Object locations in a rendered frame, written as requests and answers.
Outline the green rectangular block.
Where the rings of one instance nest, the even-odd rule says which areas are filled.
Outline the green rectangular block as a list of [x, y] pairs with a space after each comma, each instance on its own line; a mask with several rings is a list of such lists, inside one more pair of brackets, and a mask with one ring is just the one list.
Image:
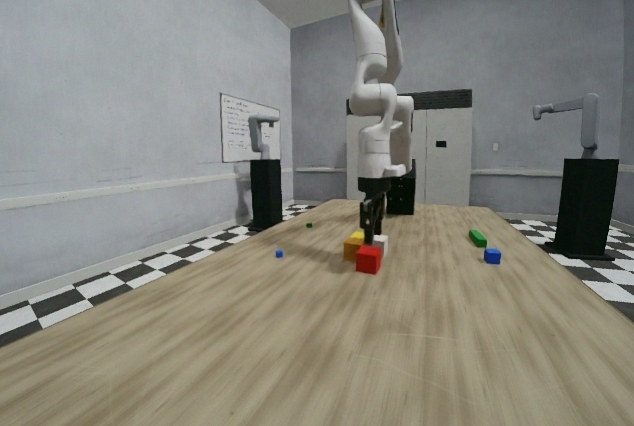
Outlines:
[[477, 230], [469, 230], [469, 238], [474, 242], [478, 248], [486, 248], [487, 239], [481, 235]]

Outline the blue cube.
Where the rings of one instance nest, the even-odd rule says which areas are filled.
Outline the blue cube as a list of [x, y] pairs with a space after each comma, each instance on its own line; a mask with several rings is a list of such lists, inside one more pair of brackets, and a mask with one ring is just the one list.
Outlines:
[[485, 249], [483, 259], [487, 264], [500, 264], [501, 253], [497, 249]]

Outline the red square block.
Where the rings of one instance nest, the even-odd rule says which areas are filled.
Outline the red square block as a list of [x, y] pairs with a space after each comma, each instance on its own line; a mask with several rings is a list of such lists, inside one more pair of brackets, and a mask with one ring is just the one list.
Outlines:
[[356, 271], [376, 275], [381, 267], [382, 248], [362, 246], [356, 252]]

